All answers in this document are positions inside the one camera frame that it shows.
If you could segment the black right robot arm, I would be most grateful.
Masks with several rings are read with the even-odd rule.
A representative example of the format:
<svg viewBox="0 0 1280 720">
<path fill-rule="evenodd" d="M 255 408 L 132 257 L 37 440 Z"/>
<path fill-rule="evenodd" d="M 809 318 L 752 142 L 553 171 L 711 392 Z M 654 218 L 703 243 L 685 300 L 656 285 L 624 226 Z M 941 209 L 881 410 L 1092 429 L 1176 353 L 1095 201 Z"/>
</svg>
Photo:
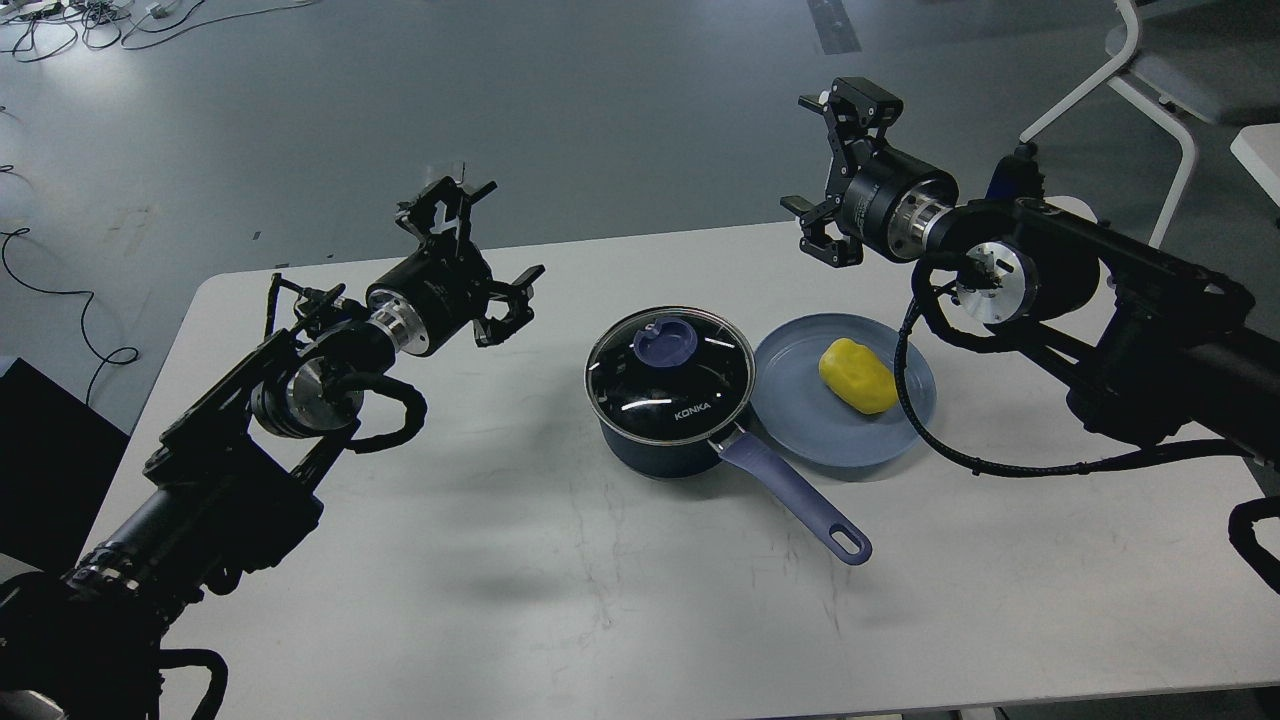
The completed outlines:
<svg viewBox="0 0 1280 720">
<path fill-rule="evenodd" d="M 1277 462 L 1277 341 L 1247 327 L 1247 287 L 1052 204 L 1030 143 L 998 161 L 984 197 L 964 202 L 950 173 L 890 143 L 904 110 L 890 91 L 838 77 L 797 102 L 826 123 L 832 163 L 819 202 L 780 202 L 797 219 L 800 249 L 829 266 L 854 266 L 865 251 L 911 265 L 892 373 L 908 420 L 940 455 L 1012 478 L 1211 456 Z M 1066 386 L 1085 430 L 1132 451 L 1028 468 L 947 446 L 905 387 L 918 322 L 954 347 L 1030 360 Z"/>
</svg>

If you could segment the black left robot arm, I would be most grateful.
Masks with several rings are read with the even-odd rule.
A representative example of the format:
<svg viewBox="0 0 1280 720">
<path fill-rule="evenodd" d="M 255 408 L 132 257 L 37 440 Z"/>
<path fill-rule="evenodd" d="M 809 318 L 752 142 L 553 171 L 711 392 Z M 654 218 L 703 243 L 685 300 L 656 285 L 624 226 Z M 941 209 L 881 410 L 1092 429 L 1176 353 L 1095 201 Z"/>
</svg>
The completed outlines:
<svg viewBox="0 0 1280 720">
<path fill-rule="evenodd" d="M 188 667 L 209 674 L 193 717 L 218 716 L 228 664 L 164 648 L 173 624 L 296 550 L 343 454 L 424 429 L 428 401 L 390 375 L 399 355 L 429 357 L 466 325 L 492 347 L 532 319 L 544 266 L 498 281 L 471 238 L 495 187 L 443 176 L 401 202 L 417 247 L 364 301 L 271 277 L 262 341 L 160 434 L 143 466 L 154 493 L 72 569 L 3 583 L 5 719 L 157 719 L 165 673 Z"/>
</svg>

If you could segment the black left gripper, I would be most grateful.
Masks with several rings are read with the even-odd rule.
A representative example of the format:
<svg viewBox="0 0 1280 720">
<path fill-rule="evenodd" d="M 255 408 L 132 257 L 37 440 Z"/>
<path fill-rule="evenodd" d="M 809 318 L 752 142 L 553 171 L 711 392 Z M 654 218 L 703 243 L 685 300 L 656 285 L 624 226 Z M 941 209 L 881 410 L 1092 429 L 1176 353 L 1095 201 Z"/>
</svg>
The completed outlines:
<svg viewBox="0 0 1280 720">
<path fill-rule="evenodd" d="M 534 283 L 545 273 L 527 268 L 513 282 L 492 278 L 492 269 L 470 241 L 474 206 L 498 188 L 495 181 L 471 187 L 442 177 L 410 201 L 399 202 L 396 225 L 415 237 L 419 249 L 366 290 L 370 322 L 396 350 L 428 357 L 463 325 L 474 322 L 480 348 L 504 343 L 534 318 Z M 489 304 L 506 307 L 488 315 Z"/>
</svg>

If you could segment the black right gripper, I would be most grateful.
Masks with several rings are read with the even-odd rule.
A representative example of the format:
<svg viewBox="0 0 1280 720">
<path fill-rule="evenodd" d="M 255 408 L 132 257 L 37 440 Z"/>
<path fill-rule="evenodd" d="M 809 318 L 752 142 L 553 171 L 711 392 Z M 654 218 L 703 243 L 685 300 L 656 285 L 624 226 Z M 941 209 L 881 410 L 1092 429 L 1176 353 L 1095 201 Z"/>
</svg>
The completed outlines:
<svg viewBox="0 0 1280 720">
<path fill-rule="evenodd" d="M 920 258 L 928 224 L 957 204 L 957 182 L 884 140 L 904 100 L 865 77 L 838 77 L 818 94 L 800 95 L 797 105 L 823 117 L 832 155 L 827 190 L 842 190 L 818 204 L 799 195 L 780 199 L 800 228 L 800 250 L 832 268 L 863 264 L 863 247 L 892 263 Z M 833 232 L 837 214 L 840 232 Z"/>
</svg>

